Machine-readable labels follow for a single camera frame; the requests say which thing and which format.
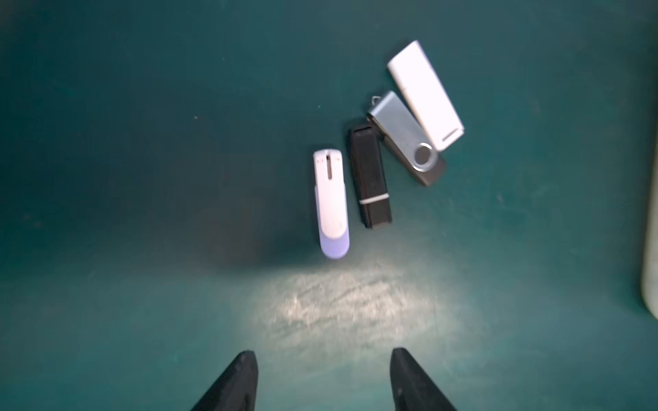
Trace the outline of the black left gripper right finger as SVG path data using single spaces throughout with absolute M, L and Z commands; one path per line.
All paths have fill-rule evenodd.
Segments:
M 457 410 L 405 348 L 392 351 L 390 380 L 397 411 Z

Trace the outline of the white rectangular usb drive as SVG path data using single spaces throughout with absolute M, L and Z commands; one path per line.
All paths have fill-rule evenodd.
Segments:
M 464 135 L 464 125 L 418 40 L 396 54 L 387 68 L 437 151 L 444 152 Z

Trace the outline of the white lavender swivel usb drive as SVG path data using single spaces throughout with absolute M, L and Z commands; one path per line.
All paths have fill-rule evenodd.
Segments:
M 350 248 L 343 155 L 336 149 L 319 150 L 313 165 L 320 249 L 327 258 L 340 260 Z

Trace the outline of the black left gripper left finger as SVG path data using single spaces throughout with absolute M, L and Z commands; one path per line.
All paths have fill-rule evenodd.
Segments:
M 215 380 L 193 411 L 254 411 L 259 368 L 254 351 L 240 352 Z

